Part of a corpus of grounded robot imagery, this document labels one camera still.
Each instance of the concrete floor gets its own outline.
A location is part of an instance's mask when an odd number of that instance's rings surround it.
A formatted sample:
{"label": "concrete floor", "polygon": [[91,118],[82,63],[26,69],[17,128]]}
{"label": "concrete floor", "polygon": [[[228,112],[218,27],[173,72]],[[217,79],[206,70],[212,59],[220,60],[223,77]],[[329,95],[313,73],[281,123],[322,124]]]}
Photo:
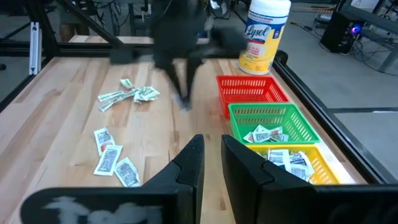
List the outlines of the concrete floor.
{"label": "concrete floor", "polygon": [[[243,4],[238,12],[246,18]],[[126,15],[123,9],[121,18]],[[312,26],[317,13],[300,12],[295,5],[289,21]],[[49,14],[53,30],[57,32],[59,17],[57,12]],[[6,17],[0,15],[0,37],[25,24],[27,17]],[[243,31],[244,24],[234,14],[230,20],[216,20],[216,26],[234,26]],[[129,35],[128,23],[122,27],[121,35]],[[29,29],[14,36],[15,40],[29,40]],[[370,43],[365,52],[375,51],[379,46]],[[398,107],[398,77],[385,75],[371,70],[352,55],[331,54],[320,48],[318,39],[297,26],[287,24],[280,49],[289,55],[288,66],[304,81],[329,108],[376,108]],[[368,64],[378,68],[387,57],[379,53],[368,60]],[[6,71],[0,72],[0,101],[18,85],[27,75],[28,58],[0,57],[0,63],[6,63]],[[398,61],[388,70],[398,73]],[[398,179],[396,146],[398,141],[397,113],[339,113],[336,117],[384,167]]]}

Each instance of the red basket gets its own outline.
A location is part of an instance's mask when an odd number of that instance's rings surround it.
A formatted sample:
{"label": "red basket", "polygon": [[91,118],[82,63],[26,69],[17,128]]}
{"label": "red basket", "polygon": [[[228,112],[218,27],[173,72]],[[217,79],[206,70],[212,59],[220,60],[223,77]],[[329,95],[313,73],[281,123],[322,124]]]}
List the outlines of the red basket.
{"label": "red basket", "polygon": [[229,118],[230,103],[289,102],[272,77],[218,75],[218,94],[224,116]]}

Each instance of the yellow basket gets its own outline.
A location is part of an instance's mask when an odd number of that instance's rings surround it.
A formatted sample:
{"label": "yellow basket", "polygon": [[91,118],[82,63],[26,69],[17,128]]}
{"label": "yellow basket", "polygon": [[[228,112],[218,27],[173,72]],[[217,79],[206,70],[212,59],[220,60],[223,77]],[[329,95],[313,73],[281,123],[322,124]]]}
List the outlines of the yellow basket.
{"label": "yellow basket", "polygon": [[302,151],[307,155],[315,170],[315,173],[310,178],[312,184],[340,184],[336,175],[333,174],[323,159],[319,149],[314,145],[247,145],[247,147],[262,155],[267,154],[269,149],[288,149],[289,152],[294,153]]}

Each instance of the green basket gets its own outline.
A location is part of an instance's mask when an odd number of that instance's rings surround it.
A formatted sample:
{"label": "green basket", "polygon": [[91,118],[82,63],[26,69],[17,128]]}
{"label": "green basket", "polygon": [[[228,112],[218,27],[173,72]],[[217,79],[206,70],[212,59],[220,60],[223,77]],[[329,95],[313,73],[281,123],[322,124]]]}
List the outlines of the green basket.
{"label": "green basket", "polygon": [[[313,144],[320,142],[319,135],[293,103],[231,103],[233,136],[243,144]],[[289,135],[287,142],[249,143],[243,137],[261,124],[267,129],[282,127]]]}

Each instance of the plastic basket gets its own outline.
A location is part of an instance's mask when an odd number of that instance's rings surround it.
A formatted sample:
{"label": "plastic basket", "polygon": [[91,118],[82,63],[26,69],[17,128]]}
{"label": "plastic basket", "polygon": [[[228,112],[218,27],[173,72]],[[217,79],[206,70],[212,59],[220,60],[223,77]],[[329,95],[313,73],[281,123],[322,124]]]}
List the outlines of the plastic basket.
{"label": "plastic basket", "polygon": [[288,149],[289,152],[304,152],[310,159],[315,173],[311,176],[312,184],[340,184],[336,175],[331,171],[323,159],[319,149],[314,145],[250,145],[247,146],[254,152],[267,154],[269,149]]}
{"label": "plastic basket", "polygon": [[[231,129],[233,136],[243,144],[313,144],[319,135],[293,103],[231,103]],[[249,143],[243,137],[261,124],[267,129],[282,127],[289,135],[287,142]]]}
{"label": "plastic basket", "polygon": [[230,103],[289,102],[272,77],[219,75],[217,82],[220,103],[226,118],[229,118]]}

